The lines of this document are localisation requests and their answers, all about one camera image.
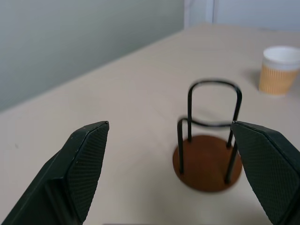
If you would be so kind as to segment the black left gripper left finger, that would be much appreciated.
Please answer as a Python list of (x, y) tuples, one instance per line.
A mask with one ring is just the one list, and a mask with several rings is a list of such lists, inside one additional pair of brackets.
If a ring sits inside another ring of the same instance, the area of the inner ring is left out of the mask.
[(1, 225), (83, 225), (101, 174), (109, 122), (74, 131)]

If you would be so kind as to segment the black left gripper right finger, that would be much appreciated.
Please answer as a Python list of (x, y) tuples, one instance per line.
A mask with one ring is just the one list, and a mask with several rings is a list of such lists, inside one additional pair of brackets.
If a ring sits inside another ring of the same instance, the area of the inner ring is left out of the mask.
[(280, 132), (231, 125), (247, 180), (273, 225), (300, 225), (300, 151)]

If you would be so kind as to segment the orange striped paper cup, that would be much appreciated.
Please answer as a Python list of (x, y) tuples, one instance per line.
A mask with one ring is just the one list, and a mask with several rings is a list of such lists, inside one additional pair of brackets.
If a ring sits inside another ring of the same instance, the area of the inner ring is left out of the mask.
[(285, 96), (300, 73), (300, 48), (271, 46), (263, 51), (258, 89), (273, 96)]

